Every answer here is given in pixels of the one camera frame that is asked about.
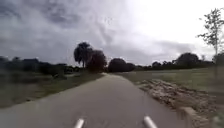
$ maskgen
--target cloudy sky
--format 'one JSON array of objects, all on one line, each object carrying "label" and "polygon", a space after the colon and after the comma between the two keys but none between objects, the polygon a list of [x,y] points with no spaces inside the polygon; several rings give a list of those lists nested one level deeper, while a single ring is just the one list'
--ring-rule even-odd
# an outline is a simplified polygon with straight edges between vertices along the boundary
[{"label": "cloudy sky", "polygon": [[77,43],[136,64],[183,52],[211,59],[196,35],[222,0],[0,0],[0,55],[74,64]]}]

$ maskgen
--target treeline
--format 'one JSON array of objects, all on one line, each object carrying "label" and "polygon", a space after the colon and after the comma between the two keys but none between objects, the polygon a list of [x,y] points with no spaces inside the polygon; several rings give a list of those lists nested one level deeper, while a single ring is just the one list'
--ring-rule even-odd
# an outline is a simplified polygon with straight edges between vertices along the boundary
[{"label": "treeline", "polygon": [[82,42],[74,50],[74,60],[82,63],[82,68],[72,67],[67,64],[50,64],[38,59],[20,59],[15,57],[9,60],[0,56],[0,69],[8,71],[39,72],[46,75],[55,76],[57,74],[71,74],[80,70],[90,72],[129,72],[148,70],[172,70],[172,69],[192,69],[205,68],[217,65],[224,65],[224,52],[213,57],[212,61],[201,60],[194,53],[183,53],[172,61],[153,62],[152,65],[141,66],[125,62],[122,58],[112,59],[108,65],[103,51],[94,49],[90,44]]},{"label": "treeline", "polygon": [[129,72],[133,70],[147,71],[147,70],[171,70],[171,69],[192,69],[205,68],[213,66],[213,61],[199,60],[198,56],[193,53],[181,54],[176,60],[153,62],[149,66],[134,65],[133,63],[126,63],[121,58],[114,58],[108,65],[108,72]]},{"label": "treeline", "polygon": [[86,68],[89,71],[106,72],[205,68],[213,66],[216,60],[220,64],[224,63],[223,56],[224,53],[220,53],[217,57],[214,57],[213,61],[206,61],[204,57],[200,60],[194,53],[183,53],[173,61],[163,61],[162,63],[155,61],[152,65],[148,66],[135,65],[133,63],[125,62],[122,58],[114,58],[107,65],[103,51],[93,49],[93,47],[86,42],[78,44],[74,50],[74,59],[78,63],[82,63],[83,68]]},{"label": "treeline", "polygon": [[52,76],[57,74],[71,74],[80,70],[79,67],[72,67],[63,63],[50,64],[39,61],[38,59],[20,59],[19,57],[14,57],[12,60],[9,60],[3,56],[0,56],[0,69],[7,71],[39,72]]}]

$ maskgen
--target palm tree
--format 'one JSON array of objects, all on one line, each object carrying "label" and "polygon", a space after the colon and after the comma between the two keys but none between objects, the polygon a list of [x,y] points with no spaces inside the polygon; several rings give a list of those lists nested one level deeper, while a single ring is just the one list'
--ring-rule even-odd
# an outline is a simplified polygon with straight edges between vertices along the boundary
[{"label": "palm tree", "polygon": [[92,47],[87,42],[81,42],[74,50],[74,59],[79,64],[82,62],[83,68],[91,58]]}]

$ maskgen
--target asphalt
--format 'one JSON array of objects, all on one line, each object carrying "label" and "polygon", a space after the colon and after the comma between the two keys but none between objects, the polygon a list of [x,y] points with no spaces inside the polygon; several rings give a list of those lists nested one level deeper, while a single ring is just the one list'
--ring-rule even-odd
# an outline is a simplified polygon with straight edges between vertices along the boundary
[{"label": "asphalt", "polygon": [[130,81],[106,75],[79,87],[40,100],[0,109],[0,128],[145,128],[144,116],[158,128],[186,128],[178,114]]}]

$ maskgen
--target gray cloud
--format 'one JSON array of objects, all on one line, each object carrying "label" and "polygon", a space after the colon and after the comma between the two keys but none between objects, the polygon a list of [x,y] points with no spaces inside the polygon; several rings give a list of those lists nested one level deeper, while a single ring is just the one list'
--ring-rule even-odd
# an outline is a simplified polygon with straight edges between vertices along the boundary
[{"label": "gray cloud", "polygon": [[74,64],[75,46],[87,41],[103,50],[108,59],[122,57],[129,62],[150,64],[175,59],[194,49],[189,44],[152,41],[133,32],[125,2],[1,0],[0,55]]}]

